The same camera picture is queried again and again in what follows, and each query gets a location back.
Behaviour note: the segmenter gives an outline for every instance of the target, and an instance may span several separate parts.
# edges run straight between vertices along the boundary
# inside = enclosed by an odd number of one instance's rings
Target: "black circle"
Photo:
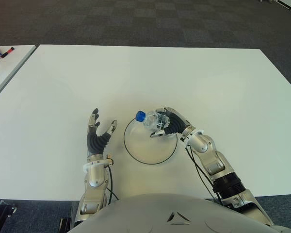
[[[148,164],[148,163],[144,163],[144,162],[141,162],[141,161],[139,161],[138,159],[136,159],[134,156],[132,156],[132,154],[129,152],[129,150],[127,149],[127,147],[126,147],[126,143],[125,143],[125,133],[126,133],[126,130],[127,130],[127,128],[128,128],[128,126],[133,122],[135,120],[135,118],[133,119],[133,120],[131,120],[129,123],[128,123],[128,125],[126,126],[126,128],[125,128],[125,130],[124,130],[124,135],[123,135],[123,141],[124,141],[124,146],[125,146],[125,149],[126,149],[126,151],[128,152],[128,154],[134,159],[134,160],[137,160],[139,163],[142,163],[142,164]],[[176,146],[175,146],[175,149],[174,149],[174,151],[171,153],[171,155],[167,158],[167,159],[169,159],[174,153],[175,153],[175,150],[176,150],[176,148],[177,148],[177,145],[178,145],[178,135],[176,134],[176,137],[177,137],[177,140],[176,140]],[[167,159],[165,159],[164,161],[161,161],[161,162],[159,162],[159,163],[155,163],[155,164],[161,164],[161,163],[163,163],[163,162],[165,162]]]

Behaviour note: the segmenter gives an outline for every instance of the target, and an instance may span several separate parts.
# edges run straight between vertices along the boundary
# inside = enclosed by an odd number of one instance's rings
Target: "marker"
[[[7,52],[5,52],[4,54],[1,55],[1,58],[6,57],[10,52],[12,52],[14,50],[13,47],[11,47]]]

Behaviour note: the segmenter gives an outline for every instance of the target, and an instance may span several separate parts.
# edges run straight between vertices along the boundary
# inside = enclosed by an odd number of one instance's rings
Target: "blue bottle cap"
[[[138,111],[136,114],[136,121],[143,122],[145,120],[146,113],[143,111]]]

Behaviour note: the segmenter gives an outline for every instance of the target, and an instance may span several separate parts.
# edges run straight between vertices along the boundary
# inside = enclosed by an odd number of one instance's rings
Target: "cable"
[[[111,199],[112,199],[112,194],[113,194],[113,180],[112,180],[112,173],[111,173],[111,168],[108,166],[108,169],[109,169],[109,174],[110,174],[110,181],[111,181],[111,184],[110,184],[110,196],[109,196],[109,202],[108,202],[108,205],[111,204]]]
[[[195,163],[195,160],[194,160],[193,157],[191,157],[191,155],[190,155],[188,149],[186,149],[186,151],[187,151],[189,157],[191,158],[191,160],[193,161],[193,163]],[[197,168],[197,164],[196,164],[196,163],[195,163],[195,168],[196,168],[196,171],[197,171],[197,173],[198,173],[198,175],[199,175],[199,178],[200,178],[201,182],[204,184],[205,188],[207,189],[207,191],[209,192],[209,194],[212,196],[213,200],[215,200],[215,199],[214,199],[214,196],[212,195],[212,193],[210,192],[210,190],[209,190],[208,187],[206,186],[205,182],[203,181],[203,179],[202,179],[202,177],[201,177],[201,175],[200,175],[200,173],[199,173],[199,171],[198,171],[198,168]]]
[[[112,195],[117,199],[117,200],[119,200],[119,198],[117,197],[117,195],[114,193],[114,192],[112,192]]]
[[[204,186],[206,187],[206,189],[208,190],[208,192],[209,192],[209,194],[212,196],[212,198],[215,199],[214,196],[212,195],[212,193],[209,191],[209,189],[208,189],[208,187],[206,186],[206,184],[204,183],[203,179],[201,178],[201,176],[200,176],[198,170],[199,170],[199,171],[204,175],[204,177],[207,179],[207,181],[208,181],[209,184],[212,186],[212,188],[213,188],[213,183],[212,183],[211,180],[208,178],[208,176],[204,173],[204,171],[200,168],[200,166],[196,163],[196,161],[195,161],[195,159],[194,159],[194,156],[193,156],[192,148],[191,148],[191,146],[189,146],[189,147],[190,147],[191,154],[189,153],[189,151],[188,151],[187,148],[185,148],[185,149],[186,149],[186,151],[187,151],[187,153],[188,153],[190,159],[193,161],[193,163],[194,163],[194,165],[195,165],[195,168],[196,168],[196,170],[197,170],[197,173],[198,173],[198,175],[199,175],[199,177],[200,177],[202,183],[204,184]],[[222,201],[221,201],[221,198],[220,198],[220,196],[219,196],[219,194],[218,194],[218,192],[215,192],[215,194],[217,195],[220,204],[223,205],[223,204],[222,204]]]

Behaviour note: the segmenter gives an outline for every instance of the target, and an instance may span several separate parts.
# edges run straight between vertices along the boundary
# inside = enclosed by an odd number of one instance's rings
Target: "small white table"
[[[35,45],[0,46],[0,52],[4,54],[11,47],[15,50],[0,59],[0,91],[35,49]]]
[[[0,94],[0,198],[79,200],[86,133],[99,108],[114,192],[208,198],[183,145],[158,165],[123,133],[170,106],[211,136],[255,196],[291,194],[291,85],[260,50],[41,45]]]

